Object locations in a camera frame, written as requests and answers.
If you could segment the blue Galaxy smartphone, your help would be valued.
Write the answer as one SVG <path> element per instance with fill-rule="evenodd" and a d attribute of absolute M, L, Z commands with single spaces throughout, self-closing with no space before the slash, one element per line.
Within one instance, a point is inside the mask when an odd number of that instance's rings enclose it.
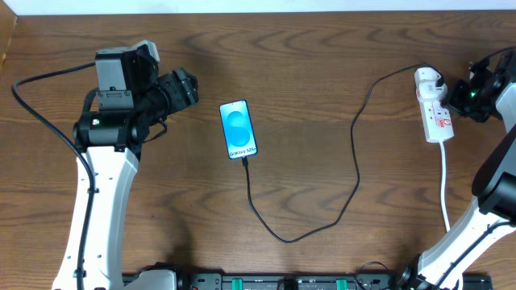
<path fill-rule="evenodd" d="M 237 160 L 258 152 L 256 136 L 246 100 L 219 106 L 223 133 L 230 160 Z"/>

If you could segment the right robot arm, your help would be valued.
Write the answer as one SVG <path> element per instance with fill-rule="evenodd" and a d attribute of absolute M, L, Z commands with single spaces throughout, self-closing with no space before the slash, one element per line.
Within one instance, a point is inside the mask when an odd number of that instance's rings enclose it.
<path fill-rule="evenodd" d="M 424 66 L 414 73 L 426 141 L 443 146 L 453 137 L 452 115 L 483 123 L 503 121 L 506 136 L 472 182 L 472 200 L 446 234 L 406 267 L 395 289 L 458 288 L 464 271 L 497 240 L 515 231 L 515 49 L 498 50 L 470 64 L 468 81 L 447 89 L 441 72 Z"/>

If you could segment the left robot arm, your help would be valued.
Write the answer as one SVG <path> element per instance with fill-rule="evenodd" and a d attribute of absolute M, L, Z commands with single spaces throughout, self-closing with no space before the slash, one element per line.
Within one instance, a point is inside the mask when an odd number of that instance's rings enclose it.
<path fill-rule="evenodd" d="M 189 280 L 163 263 L 133 280 L 122 273 L 128 195 L 150 128 L 198 102 L 198 81 L 183 68 L 159 74 L 156 45 L 97 51 L 98 87 L 74 124 L 77 196 L 55 289 L 180 289 Z"/>

